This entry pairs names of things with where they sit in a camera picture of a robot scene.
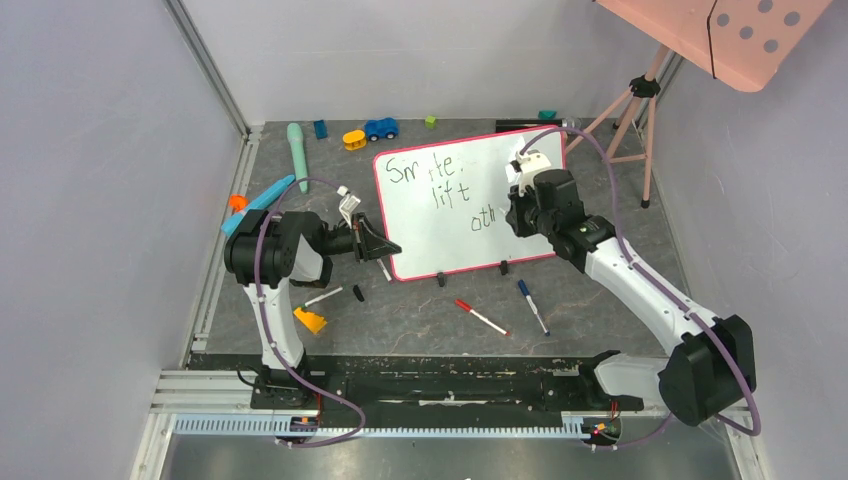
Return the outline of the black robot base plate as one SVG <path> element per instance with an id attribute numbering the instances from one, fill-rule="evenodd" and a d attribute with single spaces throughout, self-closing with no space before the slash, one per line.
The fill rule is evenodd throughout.
<path id="1" fill-rule="evenodd" d="M 256 410 L 314 411 L 321 427 L 377 429 L 556 427 L 563 412 L 600 416 L 643 410 L 642 400 L 604 393 L 581 357 L 309 355 L 298 369 L 263 367 Z"/>

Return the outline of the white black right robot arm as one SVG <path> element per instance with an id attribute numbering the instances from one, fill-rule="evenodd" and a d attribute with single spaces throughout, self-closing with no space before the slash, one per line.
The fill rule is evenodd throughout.
<path id="1" fill-rule="evenodd" d="M 745 431 L 758 434 L 750 326 L 737 315 L 720 318 L 686 297 L 636 255 L 612 223 L 587 215 L 569 171 L 525 173 L 511 162 L 506 176 L 506 220 L 514 234 L 544 237 L 557 257 L 621 301 L 666 353 L 663 358 L 618 351 L 597 355 L 581 370 L 580 400 L 591 408 L 602 408 L 615 397 L 661 402 L 689 426 L 721 418 L 725 409 L 743 401 L 752 416 Z"/>

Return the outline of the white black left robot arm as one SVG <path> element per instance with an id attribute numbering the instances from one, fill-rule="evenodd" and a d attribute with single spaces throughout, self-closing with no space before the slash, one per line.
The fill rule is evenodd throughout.
<path id="1" fill-rule="evenodd" d="M 302 407 L 313 397 L 314 381 L 301 368 L 305 347 L 296 328 L 292 286 L 327 287 L 335 255 L 367 262 L 401 252 L 363 213 L 332 226 L 314 212 L 279 217 L 247 212 L 227 240 L 224 264 L 248 295 L 260 332 L 258 386 L 274 388 L 290 407 Z"/>

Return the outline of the black marker cap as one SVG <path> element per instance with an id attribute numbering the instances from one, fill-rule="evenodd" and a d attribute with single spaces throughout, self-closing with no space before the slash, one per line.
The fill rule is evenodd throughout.
<path id="1" fill-rule="evenodd" d="M 357 298 L 357 300 L 358 300 L 359 302 L 364 302 L 364 301 L 365 301 L 364 294 L 363 294 L 363 292 L 362 292 L 361 288 L 360 288 L 358 285 L 354 285 L 354 286 L 352 287 L 352 291 L 353 291 L 353 293 L 354 293 L 355 297 Z"/>

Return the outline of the pink framed whiteboard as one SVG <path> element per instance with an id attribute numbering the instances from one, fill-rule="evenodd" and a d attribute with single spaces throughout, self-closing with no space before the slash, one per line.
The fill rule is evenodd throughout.
<path id="1" fill-rule="evenodd" d="M 519 238 L 505 220 L 511 175 L 525 145 L 564 164 L 563 135 L 541 140 L 541 128 L 489 134 L 378 154 L 373 161 L 387 238 L 402 251 L 391 257 L 400 281 L 550 257 L 540 236 Z"/>

